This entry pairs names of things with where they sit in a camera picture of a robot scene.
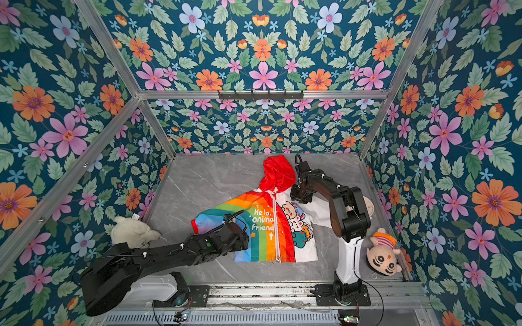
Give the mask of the rainbow white red-hooded kids jacket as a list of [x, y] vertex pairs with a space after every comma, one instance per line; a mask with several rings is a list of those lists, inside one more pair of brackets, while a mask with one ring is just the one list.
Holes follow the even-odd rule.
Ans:
[[329, 203], [315, 197], [300, 204], [290, 195], [296, 183], [294, 168], [283, 155], [264, 163], [258, 188], [200, 213], [192, 220], [195, 234], [204, 234], [236, 212], [236, 223], [250, 238], [235, 262], [305, 263], [318, 260], [314, 227], [330, 223]]

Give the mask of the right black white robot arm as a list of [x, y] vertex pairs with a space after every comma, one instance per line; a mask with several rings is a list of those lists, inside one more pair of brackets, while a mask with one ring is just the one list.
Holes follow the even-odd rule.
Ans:
[[321, 169], [310, 168], [299, 154], [295, 156], [297, 183], [291, 199], [312, 205], [317, 216], [330, 221], [338, 238], [338, 265], [330, 295], [341, 305], [348, 305], [363, 294], [360, 256], [371, 218], [362, 191], [343, 186]]

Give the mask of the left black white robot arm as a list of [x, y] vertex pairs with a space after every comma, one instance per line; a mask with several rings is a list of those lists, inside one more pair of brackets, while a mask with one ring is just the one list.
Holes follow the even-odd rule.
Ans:
[[189, 300], [190, 288], [175, 269], [246, 250], [250, 238], [240, 218], [243, 213], [227, 213], [219, 226], [175, 245], [150, 249], [114, 245], [80, 276], [86, 314], [103, 315], [123, 302], [183, 306]]

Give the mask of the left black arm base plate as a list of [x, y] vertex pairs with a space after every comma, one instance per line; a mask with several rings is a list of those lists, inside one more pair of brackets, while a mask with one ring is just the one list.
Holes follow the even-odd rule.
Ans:
[[155, 300], [155, 308], [204, 308], [209, 299], [210, 286], [189, 285], [180, 287], [168, 300], [161, 302]]

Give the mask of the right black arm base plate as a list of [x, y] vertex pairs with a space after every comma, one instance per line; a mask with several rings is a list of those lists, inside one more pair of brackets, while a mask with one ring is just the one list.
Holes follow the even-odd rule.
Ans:
[[321, 307], [348, 306], [357, 308], [358, 306], [368, 307], [371, 305], [371, 299], [365, 285], [362, 286], [360, 291], [352, 293], [342, 300], [337, 299], [334, 286], [331, 284], [317, 284], [310, 293], [314, 296], [316, 305]]

